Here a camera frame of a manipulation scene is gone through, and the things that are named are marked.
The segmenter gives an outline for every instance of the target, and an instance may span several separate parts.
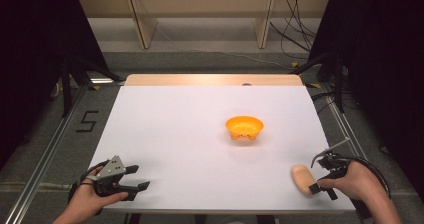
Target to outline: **floor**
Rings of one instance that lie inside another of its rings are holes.
[[[303,20],[312,32],[316,32],[319,22],[319,19]],[[286,27],[283,19],[272,20],[272,23],[280,31]],[[288,73],[293,66],[305,63],[304,58],[308,57],[303,35],[290,27],[285,34],[303,48],[286,38],[281,40],[281,35],[273,28],[269,31],[266,48],[257,48],[249,19],[160,19],[147,50],[140,49],[130,19],[90,19],[90,24],[110,69],[121,76],[130,73]],[[308,88],[311,96],[325,92],[332,85],[332,82],[317,83],[315,74],[318,69],[319,66],[313,67],[301,76],[304,83],[311,84]],[[28,142],[18,147],[0,172],[0,221],[7,221],[15,203],[22,201],[19,199],[22,197],[27,199],[17,210],[23,213],[19,215],[18,223],[48,223],[60,214],[66,206],[68,185],[91,161],[118,90],[119,84],[99,85],[87,90],[74,84],[74,97],[80,98],[68,122],[61,118],[61,92],[52,97],[38,124],[28,134]],[[332,97],[314,102],[329,145],[344,138],[346,134],[340,120],[347,120],[353,130],[351,135],[360,145],[360,152],[378,166],[388,180],[404,223],[422,223],[423,202],[390,154],[379,149],[378,135],[348,89],[343,95],[344,114],[338,113],[331,102]],[[81,132],[87,129],[81,123],[84,115],[85,120],[95,120],[92,132]],[[63,133],[58,133],[58,127],[63,127]],[[337,151],[351,153],[347,146]],[[40,165],[40,160],[47,160],[46,165]],[[152,220],[177,223],[177,219],[185,223],[185,218],[146,216],[142,223],[153,223]],[[88,223],[124,223],[124,219],[123,213],[103,212]],[[276,222],[361,223],[354,212],[282,215],[276,216]]]

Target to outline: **black curtain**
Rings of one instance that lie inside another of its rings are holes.
[[[65,57],[108,69],[78,0],[0,0],[0,17],[1,168],[49,100]]]
[[[424,200],[424,0],[373,0],[349,82],[397,161]]]

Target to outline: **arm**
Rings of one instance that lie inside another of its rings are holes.
[[[95,175],[102,167],[97,168],[91,175]],[[85,179],[75,191],[74,196],[66,207],[65,211],[53,222],[53,224],[76,224],[87,221],[94,216],[104,206],[121,201],[128,196],[128,193],[121,192],[108,197],[99,197],[92,185],[93,181]]]
[[[346,196],[362,200],[376,223],[401,223],[396,207],[377,177],[362,164],[352,161],[347,174],[338,179],[322,179],[318,185],[323,188],[337,188]]]

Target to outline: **metal bar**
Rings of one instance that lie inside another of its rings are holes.
[[[328,84],[323,83],[322,88],[324,92],[331,91],[331,88],[328,86]],[[342,131],[343,135],[345,137],[348,137],[350,139],[349,141],[349,148],[353,155],[360,156],[366,160],[367,157],[365,155],[364,150],[362,149],[361,145],[359,144],[358,139],[356,138],[355,133],[353,132],[348,120],[346,119],[346,116],[343,113],[340,113],[339,109],[336,105],[334,105],[334,100],[331,99],[331,97],[327,97],[327,102],[330,105],[331,112],[333,113],[334,118],[337,121],[337,124],[340,127],[340,130]]]
[[[343,141],[341,141],[341,142],[339,142],[339,143],[337,143],[337,144],[335,144],[335,145],[332,145],[331,147],[329,147],[329,148],[325,149],[324,151],[322,151],[322,152],[321,152],[321,153],[319,153],[318,155],[314,156],[314,158],[312,158],[311,168],[313,168],[313,167],[314,167],[314,163],[315,163],[315,161],[317,160],[317,158],[318,158],[318,157],[325,156],[325,155],[326,155],[326,154],[325,154],[326,152],[328,152],[328,151],[330,151],[330,150],[333,150],[334,148],[336,148],[336,147],[338,147],[338,146],[341,146],[341,145],[345,144],[345,143],[346,143],[346,142],[348,142],[348,141],[350,141],[350,139],[349,139],[349,138],[346,138],[346,139],[344,139]]]
[[[42,179],[44,178],[48,167],[50,166],[51,161],[53,160],[53,157],[59,147],[59,143],[61,142],[65,131],[72,120],[72,117],[74,115],[75,109],[78,106],[78,103],[80,102],[82,96],[84,95],[85,91],[87,90],[87,86],[81,86],[74,97],[74,105],[70,109],[67,116],[63,117],[62,120],[59,123],[59,126],[57,127],[55,133],[53,134],[52,139],[50,140],[46,150],[43,153],[43,156],[41,157],[40,161],[37,164],[37,167],[35,168],[34,172],[32,173],[28,183],[26,184],[24,190],[22,191],[21,195],[19,196],[16,203],[13,205],[11,212],[9,213],[9,217],[7,218],[6,223],[8,224],[15,224],[15,223],[21,223],[28,208],[31,204],[32,200],[34,199],[34,196],[37,192],[38,186]]]

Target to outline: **black cable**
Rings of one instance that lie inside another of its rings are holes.
[[[368,170],[370,170],[378,179],[378,181],[380,182],[380,184],[383,186],[384,190],[386,191],[386,195],[389,199],[392,199],[392,193],[389,187],[389,183],[387,182],[386,178],[383,176],[383,174],[380,172],[380,170],[377,169],[376,166],[374,166],[373,164],[371,164],[371,162],[367,161],[365,158],[362,157],[355,157],[353,160],[361,163],[362,165],[364,165],[365,167],[368,168]]]
[[[324,92],[324,93],[320,93],[320,94],[316,94],[316,95],[311,96],[311,99],[314,102],[314,101],[318,100],[321,97],[330,96],[330,95],[333,95],[333,94],[334,94],[334,91]]]
[[[330,104],[334,103],[335,101],[331,101],[330,103],[327,103],[327,105],[323,106],[321,109],[317,111],[317,114],[320,113],[324,108],[328,107]]]
[[[306,29],[306,30],[308,30],[309,32],[312,32],[312,31],[310,31],[305,25],[303,25],[303,23],[302,23],[302,21],[300,20],[300,11],[299,11],[299,4],[298,4],[298,0],[295,0],[295,6],[294,6],[294,8],[292,8],[292,6],[291,6],[291,4],[290,4],[290,2],[289,2],[289,0],[286,0],[286,2],[287,2],[287,5],[289,6],[289,8],[290,8],[290,12],[292,13],[292,16],[290,17],[290,21],[288,22],[289,24],[290,24],[290,22],[291,22],[291,20],[294,18],[295,20],[296,20],[296,22],[297,22],[297,24],[299,25],[299,28],[301,29],[301,33],[302,33],[302,36],[303,36],[303,39],[304,39],[304,41],[305,41],[305,43],[306,43],[306,45],[307,45],[307,47],[310,49],[311,47],[312,47],[312,43],[309,41],[309,39],[308,39],[308,37],[307,37],[307,35],[306,35],[306,32],[305,32],[305,30],[304,30],[304,28]]]
[[[295,30],[295,31],[297,31],[297,32],[299,32],[299,33],[302,33],[302,31],[301,30],[298,30],[296,27],[294,27],[289,21],[287,21],[287,18],[284,18],[284,20],[286,21],[286,23],[287,23],[287,25],[289,25],[293,30]],[[309,37],[315,37],[315,35],[316,34],[309,34],[309,33],[305,33],[307,36],[309,36]]]
[[[293,19],[293,17],[294,17],[294,12],[292,12],[292,16],[290,17],[290,21],[291,21],[291,19]],[[275,26],[274,26],[274,28],[281,34],[281,40],[280,40],[280,46],[281,46],[281,51],[283,51],[283,53],[286,55],[286,56],[288,56],[288,57],[291,57],[291,58],[296,58],[296,59],[308,59],[308,58],[303,58],[303,57],[295,57],[295,56],[291,56],[291,55],[289,55],[289,54],[287,54],[285,51],[284,51],[284,47],[283,47],[283,40],[284,40],[284,38],[286,37],[286,38],[288,38],[286,35],[285,35],[285,33],[286,33],[286,31],[287,31],[287,29],[288,29],[288,27],[289,27],[289,25],[286,25],[286,27],[284,28],[284,31],[283,32],[280,32],[279,30],[277,30],[276,28],[275,28]],[[310,50],[308,50],[307,48],[305,48],[305,47],[303,47],[303,46],[301,46],[301,48],[302,49],[304,49],[304,50],[306,50],[307,52],[309,52]]]
[[[296,42],[295,40],[293,40],[293,39],[291,39],[290,37],[288,37],[287,35],[285,35],[284,33],[282,33],[280,30],[278,30],[275,26],[274,26],[274,24],[272,24],[272,22],[270,22],[270,24],[271,24],[271,26],[278,32],[278,33],[280,33],[280,35],[281,36],[283,36],[284,38],[286,38],[286,39],[289,39],[289,41],[291,41],[291,42],[293,42],[294,44],[296,44],[297,46],[299,46],[300,48],[302,48],[303,50],[305,50],[305,51],[307,51],[307,52],[309,52],[309,50],[306,48],[306,47],[304,47],[304,46],[302,46],[302,45],[300,45],[298,42]]]

